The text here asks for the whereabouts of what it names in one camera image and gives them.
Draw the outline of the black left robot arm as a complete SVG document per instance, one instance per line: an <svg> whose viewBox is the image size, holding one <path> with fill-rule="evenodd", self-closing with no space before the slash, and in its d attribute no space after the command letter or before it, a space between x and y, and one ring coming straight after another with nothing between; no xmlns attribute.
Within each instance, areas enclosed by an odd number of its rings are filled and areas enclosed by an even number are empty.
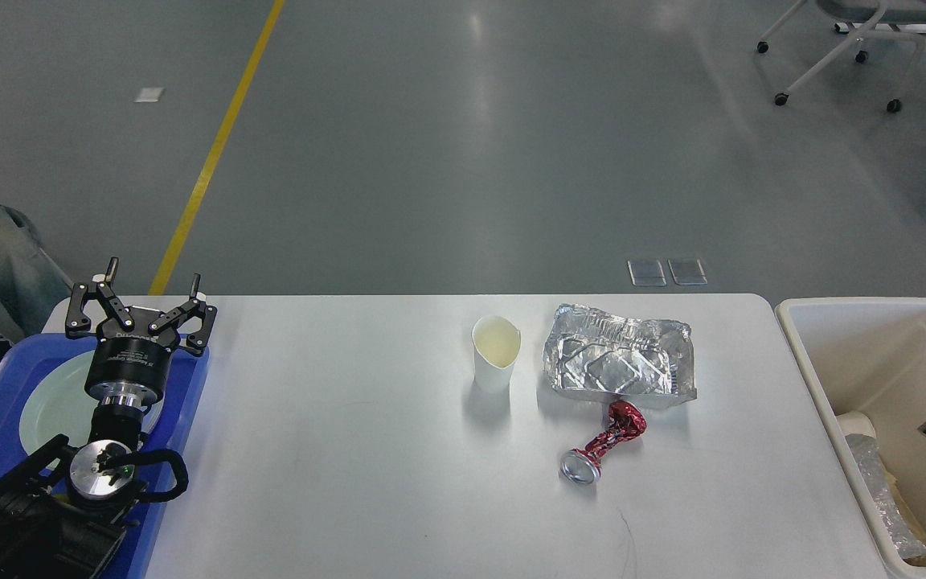
<svg viewBox="0 0 926 579"><path fill-rule="evenodd" d="M64 320L67 339L96 341L88 439L58 433L0 476L0 578L99 578L135 527L133 510L190 487L182 454L149 448L143 422L166 399L174 355L205 355L218 310L199 274L176 307L129 306L113 290L118 263L75 283Z"/></svg>

